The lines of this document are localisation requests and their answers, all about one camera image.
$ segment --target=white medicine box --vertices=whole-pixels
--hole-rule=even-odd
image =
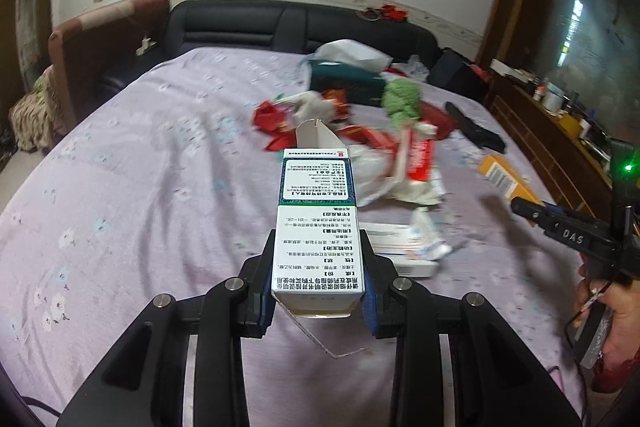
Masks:
[[[294,315],[348,317],[364,293],[349,151],[319,120],[296,137],[282,162],[271,291]]]

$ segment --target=human hand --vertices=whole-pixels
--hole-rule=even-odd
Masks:
[[[585,266],[581,266],[578,273],[586,276]],[[599,290],[606,285],[605,281],[594,280],[591,282],[591,290]],[[585,280],[580,281],[576,288],[577,300],[575,312],[594,295],[587,287]],[[613,283],[607,291],[598,298],[598,301],[606,304],[613,310],[611,330],[602,347],[605,369],[615,370],[628,360],[633,360],[640,348],[640,281],[633,281],[630,287]],[[579,327],[588,317],[589,311],[585,311],[574,322]]]

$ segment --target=brown sofa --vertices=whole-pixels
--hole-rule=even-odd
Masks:
[[[119,57],[132,55],[144,37],[158,40],[169,0],[127,0],[98,8],[57,26],[49,38],[54,90],[66,131],[98,108],[95,83]]]

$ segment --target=black leather headboard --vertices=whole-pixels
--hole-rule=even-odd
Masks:
[[[162,45],[167,57],[200,46],[311,54],[339,39],[362,42],[396,60],[417,54],[428,68],[442,54],[431,32],[409,23],[370,22],[344,8],[254,0],[184,1],[172,10]]]

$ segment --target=bed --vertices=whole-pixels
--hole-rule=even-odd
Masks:
[[[261,101],[304,89],[300,59],[198,48],[164,62],[76,126],[25,181],[0,216],[0,360],[22,395],[62,410],[155,295],[205,293],[262,251],[275,224],[280,156],[263,150],[270,138],[250,119]],[[455,103],[500,134],[511,165],[551,200],[482,105],[427,85],[422,94],[440,107]],[[389,127],[380,108],[354,106],[353,114],[354,123]],[[560,368],[580,411],[580,381],[561,334],[578,256],[511,216],[477,173],[481,158],[458,132],[437,143],[447,196],[432,216],[455,251],[422,282],[456,298],[483,293],[545,367]],[[414,208],[385,200],[359,216],[408,223]],[[332,351],[369,349],[333,360],[276,309],[263,340],[242,341],[252,425],[386,425],[395,341],[373,339],[359,311],[306,324]],[[444,373],[449,387],[446,362]]]

